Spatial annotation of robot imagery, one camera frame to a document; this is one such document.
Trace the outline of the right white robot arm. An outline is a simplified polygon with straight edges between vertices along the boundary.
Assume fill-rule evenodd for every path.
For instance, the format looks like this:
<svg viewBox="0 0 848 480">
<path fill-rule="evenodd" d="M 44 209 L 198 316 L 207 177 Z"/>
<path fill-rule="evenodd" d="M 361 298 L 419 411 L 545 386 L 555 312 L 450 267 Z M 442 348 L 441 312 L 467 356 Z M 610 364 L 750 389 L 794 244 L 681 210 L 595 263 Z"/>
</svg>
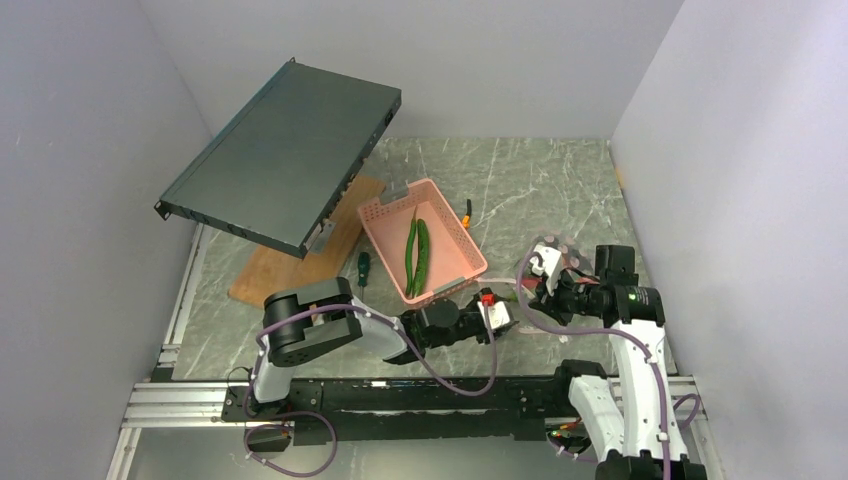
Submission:
<svg viewBox="0 0 848 480">
<path fill-rule="evenodd" d="M 535 327 L 557 336 L 604 335 L 613 347 L 619 401 L 596 362 L 563 362 L 563 380 L 550 391 L 557 411 L 579 414 L 597 458 L 596 478 L 707 478 L 675 417 L 663 302 L 656 289 L 640 285 L 634 249 L 598 246 L 587 275 L 540 241 L 521 261 L 516 282 L 519 305 Z"/>
</svg>

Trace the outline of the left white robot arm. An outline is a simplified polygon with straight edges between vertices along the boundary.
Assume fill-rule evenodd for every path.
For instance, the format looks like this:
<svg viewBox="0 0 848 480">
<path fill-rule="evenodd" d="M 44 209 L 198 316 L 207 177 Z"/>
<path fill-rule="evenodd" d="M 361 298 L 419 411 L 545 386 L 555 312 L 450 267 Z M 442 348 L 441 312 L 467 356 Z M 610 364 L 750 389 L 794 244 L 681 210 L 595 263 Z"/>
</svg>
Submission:
<svg viewBox="0 0 848 480">
<path fill-rule="evenodd" d="M 342 347 L 404 365 L 467 339 L 490 344 L 516 324 L 506 298 L 488 288 L 465 307 L 440 299 L 388 316 L 366 305 L 343 277 L 271 294 L 263 308 L 247 404 L 264 420 L 285 411 L 298 366 Z"/>
</svg>

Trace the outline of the thin green fake chili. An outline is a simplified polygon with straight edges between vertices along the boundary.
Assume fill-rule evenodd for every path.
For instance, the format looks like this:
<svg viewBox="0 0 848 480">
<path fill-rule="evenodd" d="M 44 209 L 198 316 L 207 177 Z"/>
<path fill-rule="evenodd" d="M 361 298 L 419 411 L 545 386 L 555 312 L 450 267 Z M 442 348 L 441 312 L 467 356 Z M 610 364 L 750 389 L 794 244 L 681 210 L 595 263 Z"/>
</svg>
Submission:
<svg viewBox="0 0 848 480">
<path fill-rule="evenodd" d="M 414 282 L 414 265 L 413 265 L 413 253 L 415 248 L 415 240 L 417 235 L 417 208 L 413 209 L 412 217 L 410 220 L 410 228 L 406 241 L 405 248 L 405 273 L 406 273 L 406 287 L 404 294 L 407 298 L 410 298 L 412 295 L 413 282 Z"/>
</svg>

